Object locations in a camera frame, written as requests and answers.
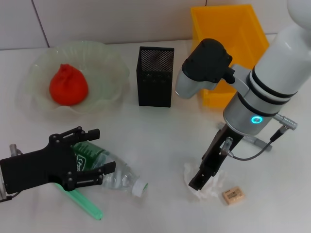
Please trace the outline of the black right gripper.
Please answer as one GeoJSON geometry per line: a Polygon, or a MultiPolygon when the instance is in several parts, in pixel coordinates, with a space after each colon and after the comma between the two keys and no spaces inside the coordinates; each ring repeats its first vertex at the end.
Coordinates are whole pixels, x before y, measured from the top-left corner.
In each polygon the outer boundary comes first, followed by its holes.
{"type": "Polygon", "coordinates": [[[201,190],[210,177],[215,176],[218,172],[220,166],[227,157],[225,152],[221,152],[222,146],[227,138],[232,139],[232,143],[228,149],[229,152],[231,152],[241,141],[243,136],[236,133],[228,126],[223,126],[221,130],[218,130],[202,158],[201,170],[199,170],[189,182],[191,188],[196,191],[201,190]]]}

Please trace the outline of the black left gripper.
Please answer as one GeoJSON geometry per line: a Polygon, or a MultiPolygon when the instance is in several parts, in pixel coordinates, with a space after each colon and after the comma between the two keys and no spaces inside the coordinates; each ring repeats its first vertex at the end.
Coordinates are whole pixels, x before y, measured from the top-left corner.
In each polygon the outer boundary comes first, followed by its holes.
{"type": "Polygon", "coordinates": [[[4,187],[8,194],[21,192],[47,183],[57,183],[66,191],[102,185],[104,176],[115,171],[110,162],[87,171],[76,170],[72,145],[100,138],[100,130],[84,131],[81,126],[49,137],[48,145],[37,151],[0,161],[4,187]]]}

